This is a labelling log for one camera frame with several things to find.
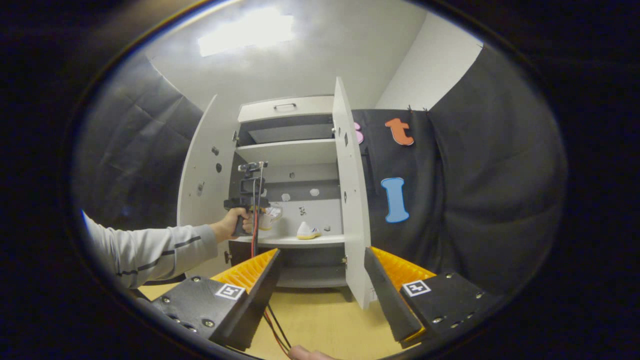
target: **drawer handle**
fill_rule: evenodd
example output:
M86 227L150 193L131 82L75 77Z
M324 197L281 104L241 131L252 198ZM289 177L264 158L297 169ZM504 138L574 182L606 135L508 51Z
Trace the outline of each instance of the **drawer handle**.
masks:
M298 106L296 105L296 103L295 103L295 102L291 102L291 103L289 103L289 104L274 105L274 106L273 106L273 109L274 109L274 110L277 110L277 109L278 109L278 106L287 106L287 105L293 105L293 107L294 107L294 108L297 108L297 107L298 107Z

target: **ceiling light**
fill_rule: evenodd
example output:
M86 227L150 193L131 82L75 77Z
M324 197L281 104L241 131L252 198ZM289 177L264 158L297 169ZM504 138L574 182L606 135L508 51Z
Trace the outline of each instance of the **ceiling light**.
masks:
M211 34L198 39L200 55L209 56L245 46L267 46L291 40L293 16L280 15L266 8L249 13L242 19L218 26Z

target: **blue letter i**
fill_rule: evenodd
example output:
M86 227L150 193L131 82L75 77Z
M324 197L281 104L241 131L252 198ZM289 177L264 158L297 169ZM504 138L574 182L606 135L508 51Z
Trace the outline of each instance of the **blue letter i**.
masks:
M387 190L387 200L389 203L389 214L387 222L402 222L409 218L409 213L404 209L404 199L402 196L402 185L404 180L400 177L390 177L381 182L382 187Z

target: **white sneaker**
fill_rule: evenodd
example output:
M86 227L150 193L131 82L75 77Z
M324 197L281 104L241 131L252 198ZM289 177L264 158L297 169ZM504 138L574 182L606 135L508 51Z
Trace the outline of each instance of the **white sneaker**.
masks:
M264 211L265 213L260 215L260 219L258 220L258 229L269 231L273 227L273 223L282 217L282 208L271 206Z
M322 235L320 233L320 230L318 230L316 227L312 229L305 221L303 221L298 228L298 239L300 240L309 240L320 235Z

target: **drawer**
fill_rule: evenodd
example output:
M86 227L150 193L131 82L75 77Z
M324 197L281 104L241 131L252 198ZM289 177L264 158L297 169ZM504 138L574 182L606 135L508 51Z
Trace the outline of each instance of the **drawer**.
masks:
M274 119L299 115L331 114L333 95L290 97L242 105L239 122Z

